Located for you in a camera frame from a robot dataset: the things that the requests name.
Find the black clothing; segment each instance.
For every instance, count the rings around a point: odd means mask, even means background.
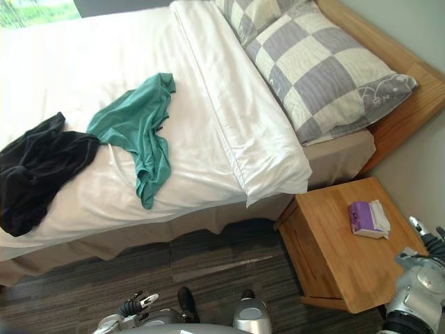
[[[14,237],[38,225],[57,191],[95,158],[99,140],[64,132],[62,113],[0,151],[0,226]]]

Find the wooden headboard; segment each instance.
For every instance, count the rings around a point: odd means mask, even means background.
[[[401,106],[369,127],[377,152],[360,171],[360,176],[369,172],[445,106],[445,78],[404,46],[364,21],[341,0],[316,0],[316,3],[324,15],[379,56],[391,69],[414,77],[419,84]]]

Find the window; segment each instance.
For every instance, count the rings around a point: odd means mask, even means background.
[[[80,18],[73,0],[0,0],[0,26],[7,29]]]

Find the wooden nightstand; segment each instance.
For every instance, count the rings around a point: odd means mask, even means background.
[[[389,240],[355,236],[348,206],[379,200],[391,223]],[[358,313],[388,303],[403,270],[405,247],[425,248],[374,177],[296,195],[277,222],[306,304]]]

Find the wall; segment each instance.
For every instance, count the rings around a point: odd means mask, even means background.
[[[168,6],[173,0],[74,0],[82,17]]]
[[[444,0],[343,0],[445,74]],[[445,228],[445,110],[372,172],[406,216]]]

